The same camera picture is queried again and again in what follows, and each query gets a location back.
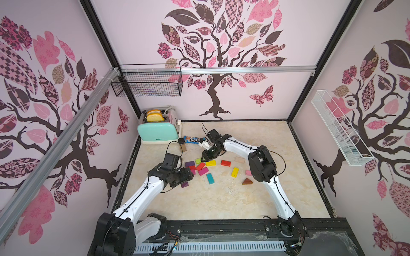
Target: marble floor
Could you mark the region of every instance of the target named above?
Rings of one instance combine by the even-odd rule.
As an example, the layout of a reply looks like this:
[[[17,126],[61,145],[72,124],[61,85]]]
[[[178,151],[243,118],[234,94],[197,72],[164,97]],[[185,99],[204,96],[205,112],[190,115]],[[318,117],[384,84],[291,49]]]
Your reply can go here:
[[[326,207],[315,186],[312,176],[302,158],[291,131],[285,121],[245,121],[245,122],[204,122],[208,130],[216,129],[221,135],[230,134],[247,144],[265,145],[268,149],[283,156],[286,170],[280,175],[280,182],[289,201],[302,218],[329,217]],[[182,134],[203,137],[201,122],[184,122]],[[186,144],[187,151],[182,155],[184,162],[201,157],[204,150],[198,144]],[[141,145],[123,202],[125,203],[141,186],[147,172],[164,159],[167,145]],[[169,146],[169,153],[180,154],[177,143]],[[278,172],[284,167],[282,159],[271,154]],[[216,166],[208,167],[215,180],[209,184],[206,175],[198,173],[189,186],[179,185],[173,190],[156,196],[141,219],[149,213],[158,213],[168,220],[210,220],[210,219],[258,219],[267,215],[277,218],[273,200],[265,186],[251,176],[245,176],[249,169],[248,159],[244,164],[235,162],[237,155],[227,152],[216,159]],[[221,160],[231,161],[231,167],[222,166]],[[239,168],[236,178],[231,177],[233,167]],[[242,185],[245,178],[253,181],[252,185]]]

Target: aluminum rail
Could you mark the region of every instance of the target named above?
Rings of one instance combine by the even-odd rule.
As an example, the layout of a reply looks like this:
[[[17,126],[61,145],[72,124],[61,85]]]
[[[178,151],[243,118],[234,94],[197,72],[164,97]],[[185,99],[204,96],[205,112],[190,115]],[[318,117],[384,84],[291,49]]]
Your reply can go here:
[[[94,110],[101,97],[109,88],[112,79],[117,76],[117,68],[108,71],[105,78],[102,78],[99,85],[92,92],[90,98],[79,109],[72,121],[43,156],[40,163],[38,163],[36,168],[31,174],[29,174],[21,187],[3,208],[0,215],[0,244],[3,243],[14,224],[18,221],[28,204],[37,194],[41,185],[43,185],[47,176],[63,156],[77,132],[81,129],[90,113]]]
[[[226,67],[226,68],[181,68],[182,74],[238,74],[274,72],[314,72],[316,66],[277,66],[277,67]],[[127,72],[179,72],[179,68],[122,68]]]

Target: white wire basket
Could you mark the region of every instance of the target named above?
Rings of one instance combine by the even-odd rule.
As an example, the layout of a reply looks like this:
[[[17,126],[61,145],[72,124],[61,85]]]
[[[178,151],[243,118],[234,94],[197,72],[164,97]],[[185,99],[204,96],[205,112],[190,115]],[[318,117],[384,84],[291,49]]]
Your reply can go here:
[[[326,90],[318,90],[311,102],[350,166],[362,166],[374,159],[350,120]]]

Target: wire basket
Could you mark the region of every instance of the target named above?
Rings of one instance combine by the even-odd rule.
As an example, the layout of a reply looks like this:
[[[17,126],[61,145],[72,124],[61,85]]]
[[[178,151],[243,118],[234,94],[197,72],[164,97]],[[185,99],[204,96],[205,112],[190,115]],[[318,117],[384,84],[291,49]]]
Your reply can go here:
[[[153,68],[154,66],[146,68],[149,65],[164,64],[133,64],[134,67],[141,66],[142,69],[133,69],[132,72],[123,71],[125,81],[121,81],[121,77],[116,77],[111,82],[115,95],[127,96],[123,86],[128,84],[133,96],[181,96],[182,75],[179,64],[172,64],[172,69],[169,71],[165,68]]]
[[[350,166],[362,166],[374,159],[357,130],[326,90],[317,91],[311,102]]]

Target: mint green toaster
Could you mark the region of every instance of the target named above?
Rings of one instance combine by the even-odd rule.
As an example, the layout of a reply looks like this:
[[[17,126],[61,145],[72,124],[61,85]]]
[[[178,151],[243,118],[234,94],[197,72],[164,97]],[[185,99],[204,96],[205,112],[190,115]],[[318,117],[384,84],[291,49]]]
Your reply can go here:
[[[141,136],[142,144],[167,144],[171,141],[178,140],[181,134],[182,124],[178,120],[174,108],[152,108],[161,111],[164,121],[148,122],[146,112],[141,114],[137,127],[138,134]]]

